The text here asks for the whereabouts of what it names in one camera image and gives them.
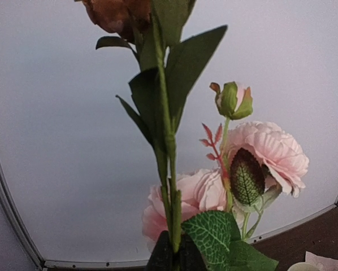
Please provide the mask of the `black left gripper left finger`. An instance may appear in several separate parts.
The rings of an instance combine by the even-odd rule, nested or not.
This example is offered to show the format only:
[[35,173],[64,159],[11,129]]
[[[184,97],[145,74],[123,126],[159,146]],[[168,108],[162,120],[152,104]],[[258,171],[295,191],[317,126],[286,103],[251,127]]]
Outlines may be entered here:
[[146,265],[146,271],[172,271],[173,250],[167,230],[162,231]]

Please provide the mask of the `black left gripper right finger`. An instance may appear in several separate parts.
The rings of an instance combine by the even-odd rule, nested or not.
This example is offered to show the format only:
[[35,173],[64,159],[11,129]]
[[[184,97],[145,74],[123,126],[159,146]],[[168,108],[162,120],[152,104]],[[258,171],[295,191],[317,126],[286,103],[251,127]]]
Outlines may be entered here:
[[200,251],[188,234],[181,235],[179,263],[181,271],[207,271]]

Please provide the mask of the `pink rose stem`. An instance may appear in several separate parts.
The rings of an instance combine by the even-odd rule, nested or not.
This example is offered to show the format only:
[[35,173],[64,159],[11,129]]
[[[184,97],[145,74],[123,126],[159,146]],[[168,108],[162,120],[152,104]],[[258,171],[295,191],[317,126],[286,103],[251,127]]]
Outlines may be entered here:
[[[181,234],[188,234],[207,270],[275,270],[277,261],[247,243],[255,227],[252,213],[264,210],[282,194],[298,196],[305,187],[309,159],[292,135],[274,123],[252,121],[233,129],[206,129],[202,144],[218,168],[179,176]],[[161,187],[152,187],[144,210],[143,234],[151,252],[167,230]]]

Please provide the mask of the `pink tissue wrapping sheet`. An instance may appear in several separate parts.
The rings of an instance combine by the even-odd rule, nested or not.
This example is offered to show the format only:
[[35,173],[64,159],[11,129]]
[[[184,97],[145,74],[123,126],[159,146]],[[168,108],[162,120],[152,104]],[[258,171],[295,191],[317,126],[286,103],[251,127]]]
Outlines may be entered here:
[[305,253],[305,262],[315,266],[320,271],[338,271],[338,260],[318,256],[309,251]]

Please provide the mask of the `orange brown flower stem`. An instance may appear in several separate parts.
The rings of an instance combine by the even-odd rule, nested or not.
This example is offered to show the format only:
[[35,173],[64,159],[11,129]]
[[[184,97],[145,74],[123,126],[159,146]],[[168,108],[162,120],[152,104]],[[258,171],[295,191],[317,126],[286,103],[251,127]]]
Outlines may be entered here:
[[176,132],[186,99],[221,42],[226,26],[181,39],[195,1],[84,1],[106,32],[96,44],[130,49],[140,73],[130,82],[133,105],[122,102],[152,146],[173,252],[181,242],[181,193],[176,187]]

